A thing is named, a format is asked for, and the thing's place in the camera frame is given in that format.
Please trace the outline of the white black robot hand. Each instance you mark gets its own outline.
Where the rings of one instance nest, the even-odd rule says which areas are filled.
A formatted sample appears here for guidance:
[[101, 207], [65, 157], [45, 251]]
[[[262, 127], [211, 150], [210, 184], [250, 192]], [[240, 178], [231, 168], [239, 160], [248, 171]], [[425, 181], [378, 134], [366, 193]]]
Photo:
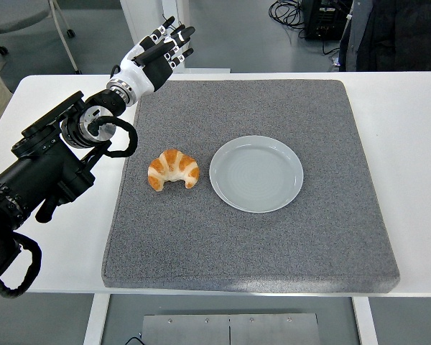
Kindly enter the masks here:
[[191, 48], [182, 48], [190, 41], [195, 28], [181, 24], [169, 32], [174, 20], [174, 17], [166, 19], [137, 43], [122, 59], [119, 72], [111, 77], [108, 87], [120, 88], [129, 103], [161, 88], [175, 68], [193, 53]]

